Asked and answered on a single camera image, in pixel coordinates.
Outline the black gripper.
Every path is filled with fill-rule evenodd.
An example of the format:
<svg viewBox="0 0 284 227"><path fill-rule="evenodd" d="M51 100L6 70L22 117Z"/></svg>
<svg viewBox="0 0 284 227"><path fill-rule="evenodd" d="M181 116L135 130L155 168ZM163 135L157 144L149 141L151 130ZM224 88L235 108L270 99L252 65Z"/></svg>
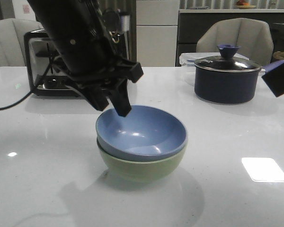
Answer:
<svg viewBox="0 0 284 227"><path fill-rule="evenodd" d="M111 86L119 79L128 79L135 83L143 75L139 62L130 61L119 55L109 61L106 66L85 73L71 72L61 57L54 60L53 68L66 74L67 79L64 81L64 85L67 88L77 94L82 93L84 89L86 101L98 111L103 111L108 106L101 86ZM119 81L109 87L107 92L117 114L126 117L132 109L128 98L127 81Z"/></svg>

